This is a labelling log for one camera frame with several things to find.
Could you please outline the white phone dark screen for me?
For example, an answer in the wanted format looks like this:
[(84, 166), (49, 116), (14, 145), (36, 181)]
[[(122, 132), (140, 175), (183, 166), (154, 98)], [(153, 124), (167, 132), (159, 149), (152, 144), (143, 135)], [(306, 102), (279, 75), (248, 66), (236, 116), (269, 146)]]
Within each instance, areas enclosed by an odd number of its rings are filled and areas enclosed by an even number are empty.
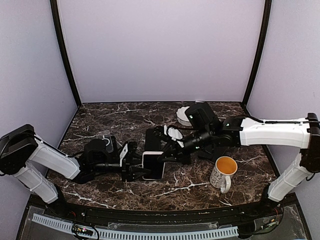
[(165, 163), (158, 161), (162, 151), (145, 151), (142, 154), (142, 167), (150, 170), (150, 173), (142, 177), (145, 181), (160, 180), (164, 176)]

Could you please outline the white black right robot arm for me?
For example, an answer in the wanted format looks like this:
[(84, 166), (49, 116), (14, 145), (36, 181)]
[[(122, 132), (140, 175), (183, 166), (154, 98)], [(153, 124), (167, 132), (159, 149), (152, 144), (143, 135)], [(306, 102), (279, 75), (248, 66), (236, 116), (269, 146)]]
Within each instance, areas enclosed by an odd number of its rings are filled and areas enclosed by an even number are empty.
[(266, 120), (252, 116), (233, 116), (220, 121), (206, 102), (183, 111), (194, 132), (182, 136), (172, 125), (157, 126), (153, 134), (166, 142), (160, 162), (189, 164), (190, 154), (213, 147), (275, 145), (299, 148), (289, 167), (265, 187), (255, 213), (266, 217), (295, 187), (320, 171), (320, 122), (315, 113), (306, 118)]

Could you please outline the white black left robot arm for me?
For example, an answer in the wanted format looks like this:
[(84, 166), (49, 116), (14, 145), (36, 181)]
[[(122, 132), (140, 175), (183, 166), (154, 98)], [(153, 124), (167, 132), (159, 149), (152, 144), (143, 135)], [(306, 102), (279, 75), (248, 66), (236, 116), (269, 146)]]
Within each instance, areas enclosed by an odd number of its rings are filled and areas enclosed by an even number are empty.
[(66, 154), (35, 133), (34, 127), (25, 124), (0, 138), (0, 174), (18, 179), (45, 203), (60, 218), (71, 213), (63, 194), (49, 182), (33, 165), (37, 163), (55, 171), (77, 184), (86, 184), (97, 176), (120, 173), (123, 182), (148, 175), (151, 171), (135, 166), (137, 143), (126, 142), (117, 148), (116, 139), (110, 132), (103, 131), (84, 145), (83, 150)]

